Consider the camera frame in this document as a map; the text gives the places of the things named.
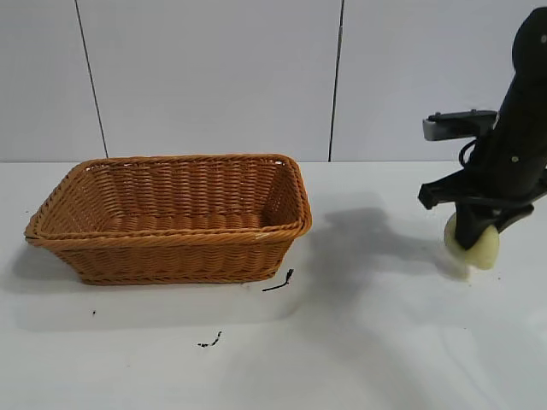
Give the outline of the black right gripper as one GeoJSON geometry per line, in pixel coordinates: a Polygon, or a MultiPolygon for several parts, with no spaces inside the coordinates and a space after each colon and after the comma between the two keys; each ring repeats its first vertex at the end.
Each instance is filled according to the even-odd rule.
{"type": "Polygon", "coordinates": [[[426,117],[429,142],[471,138],[458,153],[461,169],[421,186],[418,199],[431,210],[456,206],[457,243],[471,249],[488,226],[502,231],[533,211],[546,194],[546,123],[492,110],[471,109],[426,117]]]}

